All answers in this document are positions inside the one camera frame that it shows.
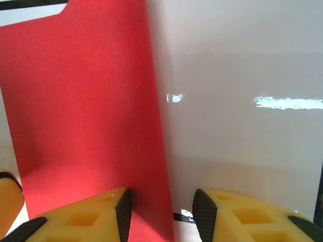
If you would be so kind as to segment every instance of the red surface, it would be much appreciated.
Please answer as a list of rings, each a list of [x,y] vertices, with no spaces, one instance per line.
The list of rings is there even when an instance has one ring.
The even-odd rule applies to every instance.
[[[0,36],[29,215],[131,186],[130,241],[173,241],[145,1],[70,0]]]

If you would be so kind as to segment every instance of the white surface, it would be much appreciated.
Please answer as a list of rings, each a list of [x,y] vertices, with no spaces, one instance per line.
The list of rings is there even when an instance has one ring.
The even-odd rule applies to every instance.
[[[212,187],[313,218],[323,159],[323,2],[147,6],[174,211],[190,211],[194,191]],[[54,7],[1,11],[0,25],[64,6]],[[2,110],[0,160],[16,169],[4,117]]]

